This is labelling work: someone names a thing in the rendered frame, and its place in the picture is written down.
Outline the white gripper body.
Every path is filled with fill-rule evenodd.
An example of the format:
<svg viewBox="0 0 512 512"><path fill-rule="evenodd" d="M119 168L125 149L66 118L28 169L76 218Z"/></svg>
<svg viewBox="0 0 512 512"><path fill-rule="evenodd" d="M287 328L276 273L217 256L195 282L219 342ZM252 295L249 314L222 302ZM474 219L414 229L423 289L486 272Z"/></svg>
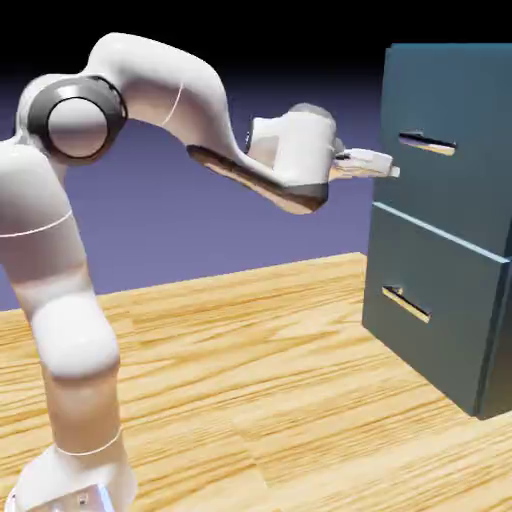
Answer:
<svg viewBox="0 0 512 512"><path fill-rule="evenodd" d="M350 178L394 177L393 158L368 149L345 149L338 153L331 165L329 180Z"/></svg>

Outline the teal painted cabinet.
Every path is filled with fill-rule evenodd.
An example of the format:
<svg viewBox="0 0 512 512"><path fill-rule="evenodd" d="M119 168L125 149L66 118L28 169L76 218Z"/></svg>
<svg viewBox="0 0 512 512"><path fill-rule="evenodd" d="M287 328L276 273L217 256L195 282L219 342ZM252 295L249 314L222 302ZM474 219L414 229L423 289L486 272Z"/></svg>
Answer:
<svg viewBox="0 0 512 512"><path fill-rule="evenodd" d="M395 44L363 326L467 414L512 411L512 43Z"/></svg>

